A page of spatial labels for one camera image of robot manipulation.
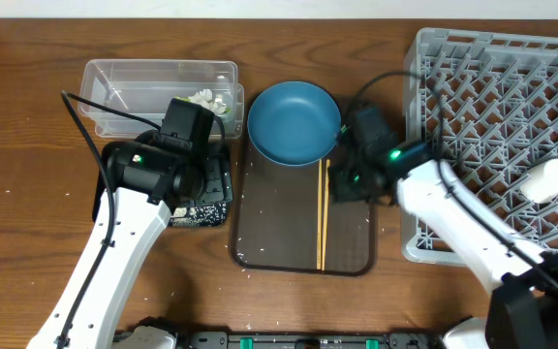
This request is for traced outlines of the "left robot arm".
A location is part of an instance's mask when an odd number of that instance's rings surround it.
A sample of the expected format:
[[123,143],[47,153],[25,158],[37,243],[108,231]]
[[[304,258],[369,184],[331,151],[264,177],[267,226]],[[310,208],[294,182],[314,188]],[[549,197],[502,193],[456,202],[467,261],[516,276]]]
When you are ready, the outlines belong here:
[[94,228],[31,348],[109,348],[140,267],[174,212],[233,197],[224,146],[202,157],[138,142],[109,147]]

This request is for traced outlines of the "white cup green inside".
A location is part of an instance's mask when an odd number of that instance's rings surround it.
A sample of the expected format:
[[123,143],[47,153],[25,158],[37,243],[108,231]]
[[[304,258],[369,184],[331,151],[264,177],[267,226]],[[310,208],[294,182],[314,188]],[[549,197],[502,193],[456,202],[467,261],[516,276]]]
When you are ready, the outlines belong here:
[[529,201],[545,204],[558,195],[558,159],[547,160],[526,173],[520,193]]

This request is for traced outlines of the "pile of white rice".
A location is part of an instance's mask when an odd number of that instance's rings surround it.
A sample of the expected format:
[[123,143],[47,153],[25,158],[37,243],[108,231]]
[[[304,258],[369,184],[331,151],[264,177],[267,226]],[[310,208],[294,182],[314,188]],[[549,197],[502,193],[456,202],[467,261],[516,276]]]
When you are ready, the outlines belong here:
[[228,204],[179,207],[170,218],[171,227],[217,227],[228,217]]

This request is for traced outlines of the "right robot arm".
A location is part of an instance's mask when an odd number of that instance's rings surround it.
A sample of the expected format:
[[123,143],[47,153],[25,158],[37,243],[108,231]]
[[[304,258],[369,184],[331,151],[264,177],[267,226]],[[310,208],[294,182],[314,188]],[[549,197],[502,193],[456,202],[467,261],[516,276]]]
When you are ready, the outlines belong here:
[[489,296],[487,316],[442,337],[447,348],[558,348],[558,252],[523,238],[491,211],[422,142],[348,148],[328,169],[336,202],[391,195],[459,257]]

